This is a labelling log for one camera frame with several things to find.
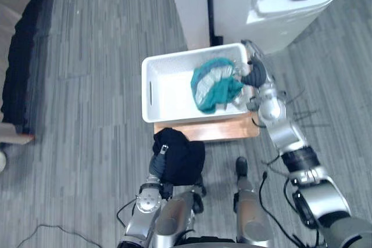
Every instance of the laundry basket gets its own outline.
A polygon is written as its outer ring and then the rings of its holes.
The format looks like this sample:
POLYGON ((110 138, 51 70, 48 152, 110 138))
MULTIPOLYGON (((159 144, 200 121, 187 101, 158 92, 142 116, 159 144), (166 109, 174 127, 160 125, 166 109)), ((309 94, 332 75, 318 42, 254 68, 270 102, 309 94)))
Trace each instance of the laundry basket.
MULTIPOLYGON (((193 51, 152 56, 142 62, 142 118, 148 123, 186 123, 230 118, 248 112, 245 102, 217 105, 216 112, 198 110, 191 91, 194 69, 216 57, 226 57, 249 73, 242 44, 215 46, 193 51)), ((241 97, 249 99, 252 89, 244 86, 241 97)))

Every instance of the black cloth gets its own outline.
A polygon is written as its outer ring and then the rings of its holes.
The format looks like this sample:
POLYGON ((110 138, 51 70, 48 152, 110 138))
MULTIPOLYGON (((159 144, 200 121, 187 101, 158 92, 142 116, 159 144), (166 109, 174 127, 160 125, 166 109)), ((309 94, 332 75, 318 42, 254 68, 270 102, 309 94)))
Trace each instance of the black cloth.
POLYGON ((204 143, 191 142, 182 132, 172 128, 162 129, 153 136, 153 139, 155 140, 152 147, 154 156, 150 164, 150 173, 153 173, 152 170, 159 173, 159 170, 164 168, 161 174, 162 182, 174 186, 195 184, 204 166, 204 143), (159 156, 163 145, 168 146, 165 160, 159 156))

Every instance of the clothing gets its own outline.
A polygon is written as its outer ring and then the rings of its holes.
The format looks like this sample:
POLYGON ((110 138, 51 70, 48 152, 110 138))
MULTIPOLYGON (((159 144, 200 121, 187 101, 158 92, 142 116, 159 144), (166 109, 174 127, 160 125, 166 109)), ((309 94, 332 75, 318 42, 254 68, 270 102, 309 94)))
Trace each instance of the clothing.
POLYGON ((195 184, 204 166, 204 143, 190 142, 182 132, 172 128, 162 129, 153 139, 154 155, 149 172, 174 186, 195 184), (164 156, 159 154, 163 145, 168 146, 164 156))
POLYGON ((235 65, 227 58, 209 60, 194 70, 191 90, 198 109, 214 113, 216 104, 227 104, 241 92, 243 84, 233 77, 235 65))

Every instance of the bin handle slot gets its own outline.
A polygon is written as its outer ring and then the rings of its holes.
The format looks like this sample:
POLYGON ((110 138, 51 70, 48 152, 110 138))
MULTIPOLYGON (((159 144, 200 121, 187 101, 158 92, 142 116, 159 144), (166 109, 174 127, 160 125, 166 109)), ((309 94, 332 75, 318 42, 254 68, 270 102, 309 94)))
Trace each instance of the bin handle slot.
POLYGON ((149 82, 150 85, 150 106, 152 106, 152 83, 149 82))

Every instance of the white ball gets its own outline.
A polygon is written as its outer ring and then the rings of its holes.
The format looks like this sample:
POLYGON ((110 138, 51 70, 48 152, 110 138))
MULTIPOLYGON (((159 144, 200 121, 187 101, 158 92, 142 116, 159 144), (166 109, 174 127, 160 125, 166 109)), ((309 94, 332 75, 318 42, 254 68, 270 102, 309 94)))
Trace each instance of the white ball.
POLYGON ((2 172, 6 165, 6 156, 3 151, 0 150, 0 172, 2 172))

